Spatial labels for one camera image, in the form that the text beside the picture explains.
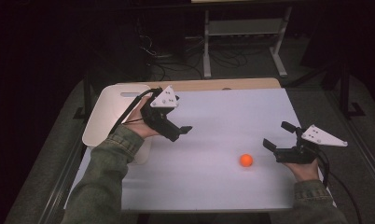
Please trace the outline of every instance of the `denim jacket sleeve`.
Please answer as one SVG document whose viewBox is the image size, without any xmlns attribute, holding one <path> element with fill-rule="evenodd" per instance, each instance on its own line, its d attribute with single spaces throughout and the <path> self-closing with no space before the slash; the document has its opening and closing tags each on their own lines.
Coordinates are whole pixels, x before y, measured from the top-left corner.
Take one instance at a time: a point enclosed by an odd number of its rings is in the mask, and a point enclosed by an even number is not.
<svg viewBox="0 0 375 224">
<path fill-rule="evenodd" d="M 348 223 L 344 214 L 333 206 L 333 198 L 320 180 L 295 184 L 295 202 L 292 211 L 296 223 Z"/>
<path fill-rule="evenodd" d="M 89 166 L 72 191 L 62 223 L 119 223 L 121 180 L 144 139 L 119 126 L 91 151 Z"/>
</svg>

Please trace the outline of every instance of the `small orange sphere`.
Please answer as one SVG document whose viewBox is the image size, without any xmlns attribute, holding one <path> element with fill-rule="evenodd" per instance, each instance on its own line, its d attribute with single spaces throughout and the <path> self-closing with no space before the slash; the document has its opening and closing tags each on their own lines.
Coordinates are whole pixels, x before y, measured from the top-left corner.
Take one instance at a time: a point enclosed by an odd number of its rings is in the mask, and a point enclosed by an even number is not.
<svg viewBox="0 0 375 224">
<path fill-rule="evenodd" d="M 254 163 L 254 159 L 253 159 L 252 156 L 249 155 L 249 154 L 243 154 L 243 155 L 240 157 L 240 164 L 241 164 L 241 166 L 243 166 L 243 167 L 251 166 L 253 163 Z"/>
</svg>

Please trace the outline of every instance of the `person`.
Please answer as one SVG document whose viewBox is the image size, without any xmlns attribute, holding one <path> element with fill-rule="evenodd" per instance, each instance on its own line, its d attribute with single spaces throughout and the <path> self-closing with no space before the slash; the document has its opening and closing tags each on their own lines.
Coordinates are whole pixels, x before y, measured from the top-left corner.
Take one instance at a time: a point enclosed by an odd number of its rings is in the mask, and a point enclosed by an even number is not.
<svg viewBox="0 0 375 224">
<path fill-rule="evenodd" d="M 127 121 L 141 119 L 144 97 Z M 149 136 L 158 135 L 142 120 L 119 125 L 114 133 L 91 151 L 89 166 L 71 192 L 62 224 L 120 223 L 121 181 L 127 164 Z M 319 180 L 318 163 L 286 163 L 297 179 L 292 212 L 297 223 L 347 223 L 344 214 L 333 206 L 333 199 Z"/>
</svg>

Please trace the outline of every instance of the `white table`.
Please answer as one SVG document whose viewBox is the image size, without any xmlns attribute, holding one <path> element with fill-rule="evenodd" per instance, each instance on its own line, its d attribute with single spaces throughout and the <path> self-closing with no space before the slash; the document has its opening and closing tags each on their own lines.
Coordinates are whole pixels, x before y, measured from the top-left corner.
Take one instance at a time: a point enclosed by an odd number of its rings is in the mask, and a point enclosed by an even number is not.
<svg viewBox="0 0 375 224">
<path fill-rule="evenodd" d="M 262 80 L 274 84 L 274 80 Z M 255 79 L 193 82 L 206 84 L 208 89 L 216 82 L 233 89 L 238 83 L 243 89 L 246 83 L 257 84 Z M 262 146 L 265 137 L 278 147 L 296 144 L 296 136 L 281 128 L 284 120 L 299 125 L 285 90 L 259 85 L 256 90 L 178 91 L 178 85 L 184 88 L 183 82 L 174 84 L 180 106 L 168 118 L 178 127 L 191 125 L 193 129 L 174 143 L 155 136 L 148 161 L 129 165 L 122 183 L 122 210 L 265 212 L 291 208 L 294 176 Z M 253 166 L 239 164 L 244 153 L 254 157 Z M 87 150 L 74 185 L 89 160 Z"/>
</svg>

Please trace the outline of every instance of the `forearm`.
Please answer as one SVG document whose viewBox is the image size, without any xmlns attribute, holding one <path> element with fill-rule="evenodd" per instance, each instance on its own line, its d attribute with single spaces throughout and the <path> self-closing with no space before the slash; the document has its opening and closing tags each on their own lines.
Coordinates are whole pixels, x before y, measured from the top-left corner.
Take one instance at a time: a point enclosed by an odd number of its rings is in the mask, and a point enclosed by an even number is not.
<svg viewBox="0 0 375 224">
<path fill-rule="evenodd" d="M 62 223 L 119 223 L 121 180 L 144 139 L 118 127 L 90 154 L 89 166 L 72 191 Z"/>
<path fill-rule="evenodd" d="M 296 183 L 293 207 L 297 223 L 348 223 L 320 180 Z"/>
</svg>

